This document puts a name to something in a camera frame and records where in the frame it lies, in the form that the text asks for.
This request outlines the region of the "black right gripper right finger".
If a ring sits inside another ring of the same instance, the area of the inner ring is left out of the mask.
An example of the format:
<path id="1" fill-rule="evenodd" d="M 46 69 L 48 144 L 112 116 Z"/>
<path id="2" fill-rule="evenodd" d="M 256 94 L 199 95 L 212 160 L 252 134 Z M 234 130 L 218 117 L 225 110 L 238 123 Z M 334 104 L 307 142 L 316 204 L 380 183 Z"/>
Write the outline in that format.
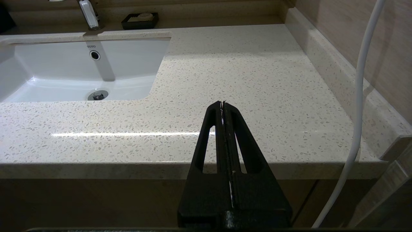
<path id="1" fill-rule="evenodd" d="M 225 227 L 290 227 L 292 209 L 240 111 L 224 102 L 231 210 Z"/>

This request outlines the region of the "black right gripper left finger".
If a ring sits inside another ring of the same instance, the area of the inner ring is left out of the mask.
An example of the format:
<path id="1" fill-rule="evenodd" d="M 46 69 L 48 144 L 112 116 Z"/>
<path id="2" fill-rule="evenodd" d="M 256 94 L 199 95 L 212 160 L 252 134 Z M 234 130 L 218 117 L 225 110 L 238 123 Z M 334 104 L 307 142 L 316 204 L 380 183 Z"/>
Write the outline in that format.
<path id="1" fill-rule="evenodd" d="M 215 127 L 217 172 L 203 172 L 210 128 Z M 232 209 L 228 152 L 222 123 L 222 102 L 211 104 L 198 137 L 184 191 L 178 207 L 179 226 L 221 226 Z"/>

